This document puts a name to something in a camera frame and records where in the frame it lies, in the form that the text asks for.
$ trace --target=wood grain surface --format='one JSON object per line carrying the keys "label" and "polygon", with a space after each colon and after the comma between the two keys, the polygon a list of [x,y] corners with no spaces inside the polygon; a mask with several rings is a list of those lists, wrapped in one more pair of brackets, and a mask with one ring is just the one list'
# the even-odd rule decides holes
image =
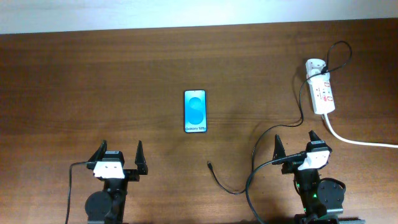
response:
{"label": "wood grain surface", "polygon": [[[352,62],[331,74],[335,131],[348,139],[398,144],[398,20],[298,22],[172,29],[0,36],[1,223],[63,223],[68,167],[102,139],[135,168],[142,140],[149,175],[129,184],[126,223],[239,223],[254,220],[241,190],[257,138],[299,119],[297,95],[308,58],[348,41]],[[331,54],[331,67],[347,58]],[[208,132],[183,130],[184,90],[207,92]],[[346,144],[315,115],[303,91],[305,121],[260,143],[268,161],[278,133],[287,154],[314,130],[333,149],[322,177],[347,185],[342,217],[397,223],[397,149]],[[103,188],[92,171],[73,172],[70,223],[86,222],[88,196]],[[261,170],[250,194],[266,220],[303,213],[293,175]]]}

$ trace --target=white power strip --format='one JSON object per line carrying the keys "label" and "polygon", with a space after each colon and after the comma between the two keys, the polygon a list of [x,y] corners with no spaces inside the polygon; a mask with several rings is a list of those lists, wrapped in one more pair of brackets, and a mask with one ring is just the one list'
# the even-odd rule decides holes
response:
{"label": "white power strip", "polygon": [[[325,61],[321,59],[310,59],[307,60],[305,63],[305,68],[307,69],[307,78],[314,76],[316,74],[320,74],[322,69],[326,66]],[[393,144],[382,144],[382,143],[371,143],[371,142],[359,142],[359,141],[352,141],[345,139],[338,134],[335,133],[333,128],[331,127],[328,113],[334,111],[335,107],[335,99],[331,94],[331,87],[330,87],[330,73],[325,73],[324,75],[317,75],[313,78],[308,80],[308,84],[310,86],[311,92],[311,99],[312,99],[312,106],[313,111],[315,114],[323,115],[323,119],[326,122],[330,132],[336,138],[341,141],[351,143],[351,144],[359,144],[362,146],[380,146],[380,147],[393,147],[398,148],[397,145]]]}

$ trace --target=white backdrop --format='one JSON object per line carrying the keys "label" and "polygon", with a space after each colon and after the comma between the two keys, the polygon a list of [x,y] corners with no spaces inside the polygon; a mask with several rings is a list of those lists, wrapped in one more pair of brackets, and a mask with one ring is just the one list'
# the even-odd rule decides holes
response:
{"label": "white backdrop", "polygon": [[0,34],[387,17],[397,0],[0,0]]}

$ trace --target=wooden table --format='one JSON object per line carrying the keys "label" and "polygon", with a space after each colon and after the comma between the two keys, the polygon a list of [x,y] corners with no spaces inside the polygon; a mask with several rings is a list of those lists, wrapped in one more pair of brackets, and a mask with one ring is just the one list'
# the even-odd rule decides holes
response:
{"label": "wooden table", "polygon": [[[135,168],[142,140],[149,175],[129,184],[126,223],[237,223],[253,220],[240,190],[251,150],[275,124],[299,118],[296,97],[308,58],[348,41],[352,62],[331,74],[337,133],[398,144],[398,20],[296,22],[172,29],[106,30],[0,36],[1,223],[63,223],[68,167],[86,161],[102,139]],[[347,57],[331,54],[331,67]],[[204,89],[208,132],[183,130],[183,91]],[[305,121],[277,128],[261,142],[268,161],[278,133],[288,154],[305,149],[314,130],[332,148],[322,177],[347,185],[342,217],[368,223],[398,220],[397,149],[346,144],[313,113],[303,91]],[[261,170],[250,193],[266,220],[303,213],[280,167]],[[74,170],[70,223],[86,222],[84,204],[103,183]]]}

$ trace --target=power strip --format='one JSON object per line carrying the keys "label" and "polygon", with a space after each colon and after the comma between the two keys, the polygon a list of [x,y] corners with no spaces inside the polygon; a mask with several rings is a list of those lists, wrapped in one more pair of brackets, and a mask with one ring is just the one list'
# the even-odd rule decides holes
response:
{"label": "power strip", "polygon": [[[307,60],[305,63],[305,68],[307,69],[307,78],[310,78],[316,74],[320,74],[325,66],[325,61],[321,59],[313,58]],[[330,73],[326,73],[308,80],[308,84],[310,85],[312,106],[315,114],[326,114],[336,109],[335,101],[333,99],[333,95],[331,94],[329,79]]]}

